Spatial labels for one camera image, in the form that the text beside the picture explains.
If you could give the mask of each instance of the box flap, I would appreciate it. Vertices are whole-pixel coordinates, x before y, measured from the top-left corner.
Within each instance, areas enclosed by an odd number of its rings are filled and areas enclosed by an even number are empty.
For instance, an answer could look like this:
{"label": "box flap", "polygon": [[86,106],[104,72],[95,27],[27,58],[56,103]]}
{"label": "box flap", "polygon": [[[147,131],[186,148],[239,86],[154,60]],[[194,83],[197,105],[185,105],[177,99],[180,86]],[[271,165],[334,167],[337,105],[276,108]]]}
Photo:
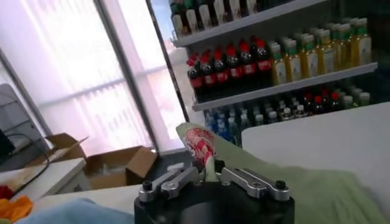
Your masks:
{"label": "box flap", "polygon": [[130,162],[127,164],[126,169],[137,174],[141,178],[145,178],[148,171],[153,166],[157,155],[150,149],[140,147]]}

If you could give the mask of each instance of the open cardboard box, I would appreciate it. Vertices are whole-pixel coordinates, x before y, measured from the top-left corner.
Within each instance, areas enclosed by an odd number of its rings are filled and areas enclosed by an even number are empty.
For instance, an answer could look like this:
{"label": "open cardboard box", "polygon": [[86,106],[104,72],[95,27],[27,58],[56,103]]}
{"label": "open cardboard box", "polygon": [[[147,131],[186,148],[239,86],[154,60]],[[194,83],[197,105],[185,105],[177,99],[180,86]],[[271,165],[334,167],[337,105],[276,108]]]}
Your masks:
{"label": "open cardboard box", "polygon": [[[55,145],[46,152],[50,162],[85,159],[87,165],[83,171],[89,177],[93,189],[139,184],[157,159],[155,153],[143,146],[86,157],[80,144],[87,138],[78,141],[67,133],[61,133],[47,136],[46,139]],[[40,156],[26,167],[37,166],[45,162],[46,158]],[[108,169],[109,174],[103,173],[104,169]]]}

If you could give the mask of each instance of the white shelf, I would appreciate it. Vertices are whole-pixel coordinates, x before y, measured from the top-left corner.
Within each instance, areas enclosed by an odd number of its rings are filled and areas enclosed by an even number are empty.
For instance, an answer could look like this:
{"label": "white shelf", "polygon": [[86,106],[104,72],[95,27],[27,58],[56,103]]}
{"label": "white shelf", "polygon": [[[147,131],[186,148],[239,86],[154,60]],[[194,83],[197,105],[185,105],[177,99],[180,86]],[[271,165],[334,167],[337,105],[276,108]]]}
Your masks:
{"label": "white shelf", "polygon": [[287,84],[274,86],[266,89],[259,89],[256,91],[225,97],[218,100],[212,100],[204,103],[194,103],[193,110],[202,111],[202,110],[212,109],[216,107],[222,107],[233,103],[239,103],[247,100],[266,97],[266,96],[272,96],[275,94],[284,93],[295,89],[301,89],[308,86],[323,84],[335,80],[362,75],[369,72],[373,72],[377,67],[378,67],[378,63],[370,63],[368,65],[363,65],[363,66],[359,66],[359,67],[355,67],[343,71],[333,72],[326,75],[320,75],[310,79],[303,79],[297,82],[287,83]]}
{"label": "white shelf", "polygon": [[268,19],[275,18],[325,1],[328,0],[293,0],[286,4],[273,7],[257,14],[243,17],[236,21],[225,23],[208,30],[203,30],[201,32],[191,34],[187,37],[180,38],[178,40],[173,41],[173,44],[175,45],[175,47],[187,47],[193,43],[197,43],[199,41],[206,40],[211,37],[216,37],[224,33],[229,33],[233,30],[260,23]]}

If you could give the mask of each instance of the black cable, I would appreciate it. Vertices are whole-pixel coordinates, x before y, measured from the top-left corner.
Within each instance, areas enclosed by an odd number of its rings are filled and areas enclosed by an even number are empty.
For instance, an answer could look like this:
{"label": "black cable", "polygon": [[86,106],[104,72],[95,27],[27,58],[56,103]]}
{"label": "black cable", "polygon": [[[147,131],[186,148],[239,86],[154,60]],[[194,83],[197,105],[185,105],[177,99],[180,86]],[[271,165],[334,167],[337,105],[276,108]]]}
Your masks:
{"label": "black cable", "polygon": [[43,174],[43,172],[44,172],[46,169],[48,169],[48,167],[49,167],[49,165],[50,165],[50,160],[49,160],[49,157],[48,157],[48,155],[46,154],[46,152],[45,152],[43,149],[39,148],[39,147],[36,145],[36,143],[35,143],[30,137],[28,137],[27,135],[22,134],[22,133],[15,133],[15,134],[7,135],[8,138],[9,138],[10,136],[23,136],[23,137],[27,138],[27,139],[32,143],[32,145],[33,145],[36,149],[38,149],[38,151],[40,151],[40,152],[43,154],[43,156],[46,158],[46,165],[45,165],[45,167],[44,167],[39,173],[37,173],[33,178],[31,178],[27,183],[25,183],[24,185],[22,185],[21,187],[19,187],[19,189],[17,189],[17,190],[13,193],[13,195],[12,195],[12,196],[15,196],[17,193],[19,193],[21,190],[23,190],[27,185],[29,185],[31,182],[33,182],[35,179],[37,179],[41,174]]}

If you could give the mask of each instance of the white counter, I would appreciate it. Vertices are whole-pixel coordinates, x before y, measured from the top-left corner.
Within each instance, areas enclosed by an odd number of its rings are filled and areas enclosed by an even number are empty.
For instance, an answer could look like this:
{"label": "white counter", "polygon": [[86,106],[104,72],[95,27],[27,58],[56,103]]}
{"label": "white counter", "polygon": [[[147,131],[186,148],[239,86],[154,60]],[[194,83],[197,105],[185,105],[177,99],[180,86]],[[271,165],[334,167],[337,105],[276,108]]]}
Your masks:
{"label": "white counter", "polygon": [[390,214],[390,103],[248,128],[243,149],[279,165],[352,171]]}

